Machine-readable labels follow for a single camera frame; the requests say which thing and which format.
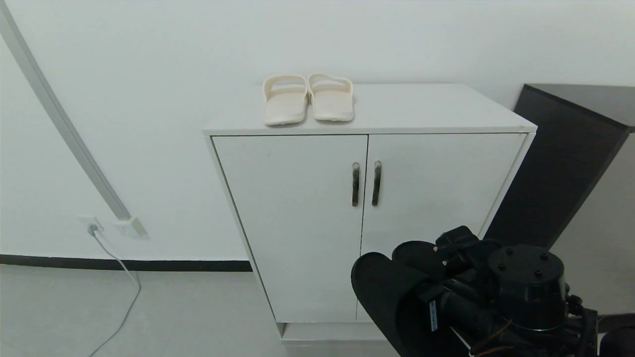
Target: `wall socket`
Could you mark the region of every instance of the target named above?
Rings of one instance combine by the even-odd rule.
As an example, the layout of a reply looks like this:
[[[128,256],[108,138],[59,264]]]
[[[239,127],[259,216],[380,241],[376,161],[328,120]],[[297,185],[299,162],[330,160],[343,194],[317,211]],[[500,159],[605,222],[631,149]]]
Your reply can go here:
[[[88,229],[88,226],[90,226],[91,224],[94,224],[94,225],[97,226],[97,231],[98,232],[103,232],[104,231],[104,228],[102,227],[102,225],[97,220],[97,217],[94,217],[94,216],[77,216],[77,219],[82,223],[82,226],[84,226],[84,229]]]
[[[117,222],[113,222],[112,225],[115,226],[117,232],[122,236],[141,238],[147,234],[141,222],[139,222],[139,219],[136,217],[131,217],[129,220],[118,220]]]

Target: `white slipper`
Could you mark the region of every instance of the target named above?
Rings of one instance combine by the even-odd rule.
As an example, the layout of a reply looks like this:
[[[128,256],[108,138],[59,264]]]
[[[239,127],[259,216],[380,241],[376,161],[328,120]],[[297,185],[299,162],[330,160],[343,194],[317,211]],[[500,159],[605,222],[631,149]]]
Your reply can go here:
[[[265,95],[265,125],[285,125],[303,121],[309,100],[308,87],[307,80],[297,74],[282,74],[265,79],[262,83]]]
[[[313,116],[317,120],[350,121],[353,111],[353,84],[346,78],[324,73],[309,76]]]

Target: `black baseboard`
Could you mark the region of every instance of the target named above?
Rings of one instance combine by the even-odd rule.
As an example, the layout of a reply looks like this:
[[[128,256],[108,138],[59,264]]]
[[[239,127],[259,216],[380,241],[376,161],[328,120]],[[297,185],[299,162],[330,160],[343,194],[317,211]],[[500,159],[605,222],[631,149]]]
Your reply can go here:
[[[123,260],[132,271],[252,271],[247,260]],[[0,254],[0,264],[66,269],[123,270],[116,260]]]

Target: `floor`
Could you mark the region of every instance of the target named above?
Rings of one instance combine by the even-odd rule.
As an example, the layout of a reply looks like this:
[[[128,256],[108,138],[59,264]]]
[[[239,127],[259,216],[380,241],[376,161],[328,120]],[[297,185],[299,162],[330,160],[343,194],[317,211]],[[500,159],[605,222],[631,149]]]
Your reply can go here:
[[[95,357],[397,357],[387,342],[282,346],[252,273],[139,272]],[[122,271],[0,266],[0,356],[87,357],[136,285]]]

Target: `power cord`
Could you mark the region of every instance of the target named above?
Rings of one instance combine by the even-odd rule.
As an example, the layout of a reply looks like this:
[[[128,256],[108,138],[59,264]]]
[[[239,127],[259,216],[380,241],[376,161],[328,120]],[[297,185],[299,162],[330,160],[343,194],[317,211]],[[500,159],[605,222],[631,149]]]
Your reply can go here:
[[[106,343],[108,343],[108,341],[110,341],[113,337],[115,337],[115,335],[117,333],[119,333],[119,331],[123,327],[123,324],[126,323],[126,320],[128,319],[128,315],[130,315],[130,311],[132,310],[132,307],[135,305],[135,302],[137,301],[137,297],[139,297],[139,293],[141,292],[141,282],[139,281],[139,275],[137,275],[137,278],[135,279],[132,276],[132,274],[130,274],[130,272],[128,271],[128,268],[126,268],[126,266],[123,264],[121,259],[115,257],[113,254],[111,254],[108,251],[108,249],[106,249],[106,247],[104,247],[102,242],[100,242],[99,239],[97,238],[97,231],[99,231],[99,227],[97,227],[96,224],[88,225],[88,234],[90,234],[95,239],[95,241],[97,241],[99,246],[102,247],[102,249],[106,252],[106,254],[110,255],[113,259],[118,261],[119,264],[121,264],[121,267],[126,271],[126,273],[128,273],[128,276],[130,277],[130,279],[132,279],[132,281],[134,281],[135,284],[137,284],[137,294],[135,295],[135,299],[132,300],[132,304],[130,304],[130,307],[128,308],[128,311],[126,311],[126,316],[123,317],[123,320],[121,321],[121,324],[119,325],[119,328],[112,335],[110,335],[110,337],[108,337],[108,339],[105,340],[104,343],[99,345],[99,347],[97,347],[97,349],[94,350],[88,357],[93,357],[95,355],[95,353],[97,353],[97,351],[99,351]]]

